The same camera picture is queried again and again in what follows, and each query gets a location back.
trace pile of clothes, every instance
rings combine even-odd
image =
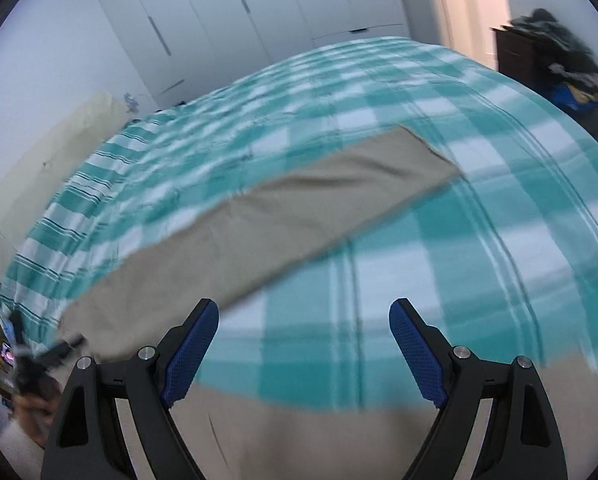
[[[511,20],[505,28],[537,45],[534,90],[598,141],[598,65],[589,47],[545,9]]]

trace cream headboard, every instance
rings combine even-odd
[[[63,182],[130,118],[110,94],[98,94],[45,134],[2,179],[0,280]]]

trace human hand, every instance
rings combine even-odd
[[[52,396],[50,400],[42,399],[33,394],[15,395],[13,398],[16,422],[27,436],[44,449],[47,430],[52,425],[54,414],[59,408],[61,400],[61,387],[59,383],[54,382],[56,395]]]

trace blue grip pad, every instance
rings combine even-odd
[[[161,400],[168,408],[188,393],[192,379],[195,378],[218,326],[219,309],[217,304],[211,301],[168,363],[165,385],[161,393]]]
[[[390,307],[389,322],[390,330],[415,377],[421,395],[441,408],[448,398],[442,383],[441,365],[398,301]]]

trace teal plaid bedsheet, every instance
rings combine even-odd
[[[400,297],[480,357],[581,349],[598,368],[598,145],[518,83],[404,38],[301,54],[127,125],[32,229],[0,313],[20,308],[48,345],[67,304],[128,254],[396,124],[465,179],[224,312],[198,380],[325,410],[422,402],[388,328]]]

